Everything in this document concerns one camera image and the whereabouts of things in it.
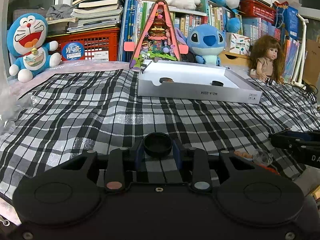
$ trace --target blue sticker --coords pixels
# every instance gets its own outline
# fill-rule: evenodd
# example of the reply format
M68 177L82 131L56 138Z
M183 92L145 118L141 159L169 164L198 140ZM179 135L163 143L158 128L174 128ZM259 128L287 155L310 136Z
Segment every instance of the blue sticker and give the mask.
M62 49L62 56L66 60L78 60L84 56L84 46L76 41L67 43Z

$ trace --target plaid blanket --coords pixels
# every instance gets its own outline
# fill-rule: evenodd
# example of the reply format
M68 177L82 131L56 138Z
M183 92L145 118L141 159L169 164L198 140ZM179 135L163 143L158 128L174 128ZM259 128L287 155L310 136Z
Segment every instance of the plaid blanket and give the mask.
M268 134L287 127L319 128L313 95L251 80L263 91L259 105L150 98L137 96L137 81L138 73L131 70L101 71L57 74L33 88L30 93L40 102L21 112L16 130L0 145L0 192L11 199L24 177L41 174L84 150L107 154L131 147L154 131L209 154L263 149L274 156L271 166L290 179L305 169L287 152L274 149ZM172 155L161 161L146 156L142 169L150 181L159 173L168 181L176 165Z

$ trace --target doll's face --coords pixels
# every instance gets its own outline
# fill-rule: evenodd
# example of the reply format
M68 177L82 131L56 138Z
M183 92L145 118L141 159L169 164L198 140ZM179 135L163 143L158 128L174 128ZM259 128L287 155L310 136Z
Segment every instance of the doll's face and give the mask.
M45 30L45 23L42 20L36 19L33 15L23 17L13 36L15 50L23 55L30 52L33 47L40 47L46 38Z
M267 51L267 57L270 60L275 60L278 57L278 49L277 48L270 48Z

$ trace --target doll's brown hair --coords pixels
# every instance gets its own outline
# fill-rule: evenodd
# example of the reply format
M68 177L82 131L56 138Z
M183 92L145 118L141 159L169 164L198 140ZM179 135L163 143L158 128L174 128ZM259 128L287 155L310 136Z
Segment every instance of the doll's brown hair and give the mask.
M278 49L278 57L273 61L272 79L280 82L284 72L284 53L280 43L272 36L265 35L256 41L250 55L250 69L257 69L257 59L265 57L271 48Z

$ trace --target miniature dollhouse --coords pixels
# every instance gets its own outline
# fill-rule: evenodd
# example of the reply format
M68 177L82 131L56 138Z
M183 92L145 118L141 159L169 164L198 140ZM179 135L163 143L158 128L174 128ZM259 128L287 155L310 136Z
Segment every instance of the miniature dollhouse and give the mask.
M124 49L134 51L130 68L140 68L145 59L155 57L181 61L180 53L188 53L188 46L177 42L169 8L164 0L158 0L153 5L137 45L125 42Z

